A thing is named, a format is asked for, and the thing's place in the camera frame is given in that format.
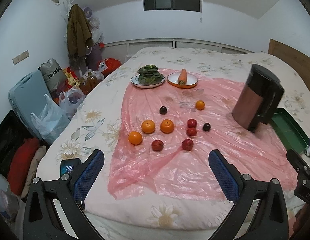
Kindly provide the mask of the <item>red apple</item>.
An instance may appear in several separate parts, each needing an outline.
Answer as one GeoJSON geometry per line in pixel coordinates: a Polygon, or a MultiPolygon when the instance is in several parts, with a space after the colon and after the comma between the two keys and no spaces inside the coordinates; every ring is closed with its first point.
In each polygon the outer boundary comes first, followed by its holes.
{"type": "Polygon", "coordinates": [[[187,121],[188,128],[196,128],[197,127],[197,121],[195,119],[189,119],[187,121]]]}
{"type": "Polygon", "coordinates": [[[185,139],[182,142],[182,149],[185,151],[191,151],[194,147],[194,142],[191,139],[185,139]]]}
{"type": "Polygon", "coordinates": [[[195,127],[190,127],[186,130],[186,134],[190,137],[195,137],[197,135],[197,130],[195,127]]]}
{"type": "Polygon", "coordinates": [[[162,151],[164,148],[164,143],[161,140],[155,140],[151,144],[152,150],[159,152],[162,151]]]}

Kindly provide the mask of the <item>small orange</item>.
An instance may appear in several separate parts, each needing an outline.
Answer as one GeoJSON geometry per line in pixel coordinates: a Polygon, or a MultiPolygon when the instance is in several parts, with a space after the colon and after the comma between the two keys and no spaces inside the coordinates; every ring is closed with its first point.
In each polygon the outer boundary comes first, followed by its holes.
{"type": "Polygon", "coordinates": [[[195,108],[200,111],[205,109],[205,102],[203,100],[198,100],[195,104],[195,108]]]}

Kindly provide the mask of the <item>black smartphone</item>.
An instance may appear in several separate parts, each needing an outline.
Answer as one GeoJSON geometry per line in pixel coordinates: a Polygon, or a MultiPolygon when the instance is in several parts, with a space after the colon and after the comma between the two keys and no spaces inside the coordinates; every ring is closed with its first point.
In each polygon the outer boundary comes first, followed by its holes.
{"type": "Polygon", "coordinates": [[[82,162],[79,158],[62,160],[60,162],[60,178],[61,178],[61,180],[69,179],[70,174],[81,163],[82,162]]]}

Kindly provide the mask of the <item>green tray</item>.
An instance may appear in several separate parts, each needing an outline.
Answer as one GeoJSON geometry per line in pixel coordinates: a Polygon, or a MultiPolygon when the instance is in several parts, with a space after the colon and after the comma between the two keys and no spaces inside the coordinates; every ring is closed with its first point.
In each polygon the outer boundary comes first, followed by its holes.
{"type": "Polygon", "coordinates": [[[307,148],[308,136],[286,109],[277,108],[269,123],[286,150],[303,153],[307,148]]]}

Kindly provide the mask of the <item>red pillow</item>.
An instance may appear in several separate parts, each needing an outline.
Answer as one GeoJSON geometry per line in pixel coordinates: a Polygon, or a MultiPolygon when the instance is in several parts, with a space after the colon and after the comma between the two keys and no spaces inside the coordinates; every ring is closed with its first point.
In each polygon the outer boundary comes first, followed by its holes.
{"type": "Polygon", "coordinates": [[[11,191],[17,196],[21,196],[31,161],[39,146],[40,141],[37,138],[26,139],[13,157],[7,180],[11,191]]]}

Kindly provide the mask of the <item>clear plastic bag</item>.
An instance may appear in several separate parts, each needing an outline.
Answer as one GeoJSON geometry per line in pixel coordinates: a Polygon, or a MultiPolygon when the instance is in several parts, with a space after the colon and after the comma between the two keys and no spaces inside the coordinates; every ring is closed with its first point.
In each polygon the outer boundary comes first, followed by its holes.
{"type": "Polygon", "coordinates": [[[66,113],[47,95],[44,95],[46,105],[39,115],[30,114],[30,119],[41,138],[49,145],[60,136],[70,119],[66,113]]]}

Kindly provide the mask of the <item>floral bed quilt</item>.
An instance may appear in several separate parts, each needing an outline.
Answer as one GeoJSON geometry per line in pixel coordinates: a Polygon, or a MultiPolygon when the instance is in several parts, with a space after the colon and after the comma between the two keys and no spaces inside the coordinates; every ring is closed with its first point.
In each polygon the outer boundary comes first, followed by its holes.
{"type": "Polygon", "coordinates": [[[294,218],[304,202],[293,193],[297,174],[285,147],[271,126],[249,132],[231,115],[253,64],[280,79],[280,107],[310,136],[310,91],[279,58],[149,47],[85,98],[37,176],[58,179],[62,161],[102,150],[104,167],[84,203],[104,238],[206,239],[233,205],[208,165],[218,149],[254,179],[277,178],[294,218]]]}

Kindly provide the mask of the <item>white plastic bag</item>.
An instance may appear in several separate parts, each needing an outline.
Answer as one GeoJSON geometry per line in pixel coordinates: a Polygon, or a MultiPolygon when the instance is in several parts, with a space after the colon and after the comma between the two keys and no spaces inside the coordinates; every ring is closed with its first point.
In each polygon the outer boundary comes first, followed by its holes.
{"type": "Polygon", "coordinates": [[[59,106],[71,120],[76,114],[77,108],[84,101],[85,95],[80,89],[71,88],[59,95],[59,106]]]}

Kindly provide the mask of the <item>black brown kettle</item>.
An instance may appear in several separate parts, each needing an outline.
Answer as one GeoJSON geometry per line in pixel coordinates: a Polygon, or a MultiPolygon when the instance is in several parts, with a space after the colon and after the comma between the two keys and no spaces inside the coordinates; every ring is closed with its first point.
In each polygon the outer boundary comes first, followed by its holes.
{"type": "Polygon", "coordinates": [[[267,68],[253,64],[243,90],[231,112],[244,129],[254,132],[268,124],[284,94],[279,78],[267,68]]]}

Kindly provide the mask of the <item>light blue suitcase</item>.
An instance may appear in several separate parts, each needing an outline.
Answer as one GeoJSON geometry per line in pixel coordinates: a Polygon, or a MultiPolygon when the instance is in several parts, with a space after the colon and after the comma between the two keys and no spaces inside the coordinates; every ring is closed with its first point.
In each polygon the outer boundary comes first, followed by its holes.
{"type": "Polygon", "coordinates": [[[44,109],[47,103],[45,94],[51,98],[39,70],[24,76],[8,93],[13,111],[29,132],[39,140],[42,137],[31,120],[31,113],[38,116],[44,109]]]}

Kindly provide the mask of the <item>pink plastic sheet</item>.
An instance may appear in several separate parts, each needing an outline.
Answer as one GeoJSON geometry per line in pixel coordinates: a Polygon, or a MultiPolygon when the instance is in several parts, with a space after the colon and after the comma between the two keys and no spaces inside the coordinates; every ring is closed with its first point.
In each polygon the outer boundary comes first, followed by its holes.
{"type": "Polygon", "coordinates": [[[286,149],[269,125],[255,132],[242,128],[231,115],[244,84],[228,79],[199,76],[192,89],[179,89],[165,83],[153,89],[128,85],[122,100],[121,129],[111,158],[108,192],[116,199],[142,195],[146,190],[178,199],[213,200],[223,198],[218,182],[208,165],[210,151],[219,150],[241,173],[256,180],[276,178],[284,191],[294,189],[296,172],[286,159],[286,149]],[[197,110],[198,100],[205,109],[197,110]],[[165,106],[167,113],[159,113],[165,106]],[[172,120],[175,129],[169,134],[160,130],[163,120],[172,120]],[[186,134],[187,121],[197,121],[197,135],[186,134]],[[141,130],[145,120],[156,124],[153,133],[141,130]],[[203,124],[209,123],[209,132],[203,124]],[[131,131],[142,135],[142,143],[128,141],[131,131]],[[182,142],[191,139],[191,151],[182,142]],[[155,140],[164,143],[162,151],[152,150],[155,140]]]}

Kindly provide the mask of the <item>dark plum right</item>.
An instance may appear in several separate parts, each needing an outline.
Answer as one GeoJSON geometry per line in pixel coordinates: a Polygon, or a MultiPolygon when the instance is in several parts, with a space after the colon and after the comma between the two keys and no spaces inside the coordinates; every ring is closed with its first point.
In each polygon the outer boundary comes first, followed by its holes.
{"type": "Polygon", "coordinates": [[[203,124],[203,131],[209,132],[211,129],[211,125],[207,122],[203,124]]]}

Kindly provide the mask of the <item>dark plum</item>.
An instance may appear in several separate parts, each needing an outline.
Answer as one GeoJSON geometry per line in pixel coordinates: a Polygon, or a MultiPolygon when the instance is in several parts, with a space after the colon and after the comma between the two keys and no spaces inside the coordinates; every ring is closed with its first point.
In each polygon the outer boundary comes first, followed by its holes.
{"type": "Polygon", "coordinates": [[[207,122],[203,124],[203,131],[209,132],[211,129],[211,125],[207,122]]]}
{"type": "Polygon", "coordinates": [[[167,113],[167,108],[165,106],[160,107],[159,113],[165,115],[167,113]]]}

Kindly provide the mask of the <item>grey packaging bag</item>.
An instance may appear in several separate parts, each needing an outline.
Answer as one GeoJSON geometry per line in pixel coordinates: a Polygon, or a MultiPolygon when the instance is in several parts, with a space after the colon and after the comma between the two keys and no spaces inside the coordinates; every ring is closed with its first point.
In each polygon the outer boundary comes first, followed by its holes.
{"type": "Polygon", "coordinates": [[[43,63],[39,70],[50,92],[57,90],[58,87],[66,81],[66,75],[58,62],[53,58],[43,63]]]}

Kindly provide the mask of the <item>wooden headboard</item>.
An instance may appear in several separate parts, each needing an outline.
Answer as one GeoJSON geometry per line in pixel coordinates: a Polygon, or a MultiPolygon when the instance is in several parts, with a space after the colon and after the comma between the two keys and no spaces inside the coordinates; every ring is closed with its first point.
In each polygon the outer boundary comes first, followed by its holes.
{"type": "Polygon", "coordinates": [[[274,39],[269,40],[268,53],[290,65],[310,91],[310,57],[274,39]]]}

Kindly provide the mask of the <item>dark plum left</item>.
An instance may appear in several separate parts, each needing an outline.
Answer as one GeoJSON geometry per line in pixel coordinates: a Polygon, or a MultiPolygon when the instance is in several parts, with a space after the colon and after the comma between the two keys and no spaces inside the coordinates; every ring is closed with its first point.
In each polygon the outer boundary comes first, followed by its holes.
{"type": "Polygon", "coordinates": [[[167,113],[167,108],[165,106],[160,107],[159,113],[165,115],[167,113]]]}

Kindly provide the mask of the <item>white plate with greens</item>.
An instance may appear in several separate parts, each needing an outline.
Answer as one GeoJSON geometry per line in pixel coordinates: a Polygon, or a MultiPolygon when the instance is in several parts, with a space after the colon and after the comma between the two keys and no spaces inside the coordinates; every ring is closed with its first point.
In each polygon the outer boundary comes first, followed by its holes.
{"type": "Polygon", "coordinates": [[[156,88],[165,82],[165,77],[160,75],[159,77],[145,77],[142,75],[135,75],[130,80],[131,84],[137,88],[156,88]]]}

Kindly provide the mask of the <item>red plastic bag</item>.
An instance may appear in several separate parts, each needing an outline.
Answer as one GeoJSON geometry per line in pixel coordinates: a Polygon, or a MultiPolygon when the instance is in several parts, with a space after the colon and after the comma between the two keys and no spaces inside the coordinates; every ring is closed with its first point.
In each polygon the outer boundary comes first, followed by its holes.
{"type": "Polygon", "coordinates": [[[101,72],[104,76],[108,76],[117,68],[121,66],[121,62],[114,58],[108,58],[99,63],[98,71],[101,72]]]}

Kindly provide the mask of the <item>pile of green leaves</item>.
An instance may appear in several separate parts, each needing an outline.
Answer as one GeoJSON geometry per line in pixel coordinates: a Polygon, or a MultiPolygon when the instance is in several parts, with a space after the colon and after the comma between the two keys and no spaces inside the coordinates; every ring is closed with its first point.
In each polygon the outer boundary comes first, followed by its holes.
{"type": "Polygon", "coordinates": [[[148,64],[139,68],[137,73],[145,77],[159,77],[160,75],[162,75],[158,71],[158,67],[153,64],[148,64]]]}

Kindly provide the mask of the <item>olive green jacket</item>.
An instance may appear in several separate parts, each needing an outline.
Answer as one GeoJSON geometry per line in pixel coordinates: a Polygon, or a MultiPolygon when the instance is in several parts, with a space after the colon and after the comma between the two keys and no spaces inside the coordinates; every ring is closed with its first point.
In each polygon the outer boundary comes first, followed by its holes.
{"type": "Polygon", "coordinates": [[[83,57],[87,48],[94,45],[85,13],[78,4],[73,5],[69,12],[66,38],[70,56],[83,57]]]}

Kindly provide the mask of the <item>orange rimmed plate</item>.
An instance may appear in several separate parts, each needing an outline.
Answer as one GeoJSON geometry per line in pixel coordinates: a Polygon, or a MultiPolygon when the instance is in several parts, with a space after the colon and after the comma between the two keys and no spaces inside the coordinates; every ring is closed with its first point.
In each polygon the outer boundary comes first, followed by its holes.
{"type": "Polygon", "coordinates": [[[169,74],[167,81],[170,85],[182,89],[194,88],[198,84],[198,79],[194,75],[184,71],[169,74]]]}

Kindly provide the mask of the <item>carrot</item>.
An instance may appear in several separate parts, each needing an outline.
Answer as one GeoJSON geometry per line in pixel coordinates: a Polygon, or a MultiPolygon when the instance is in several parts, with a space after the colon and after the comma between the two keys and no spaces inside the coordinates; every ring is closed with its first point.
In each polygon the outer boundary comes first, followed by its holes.
{"type": "Polygon", "coordinates": [[[177,80],[178,85],[181,85],[181,86],[186,85],[187,79],[188,79],[187,71],[186,69],[182,69],[182,71],[179,74],[178,80],[177,80]]]}

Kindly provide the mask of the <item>white coat rack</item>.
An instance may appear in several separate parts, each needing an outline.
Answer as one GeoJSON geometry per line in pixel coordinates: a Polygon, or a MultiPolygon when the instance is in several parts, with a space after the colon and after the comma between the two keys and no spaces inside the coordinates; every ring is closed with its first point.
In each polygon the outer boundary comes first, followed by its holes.
{"type": "Polygon", "coordinates": [[[74,1],[75,0],[65,0],[65,2],[63,2],[63,9],[61,11],[61,16],[65,22],[68,21],[70,10],[74,4],[74,1]]]}

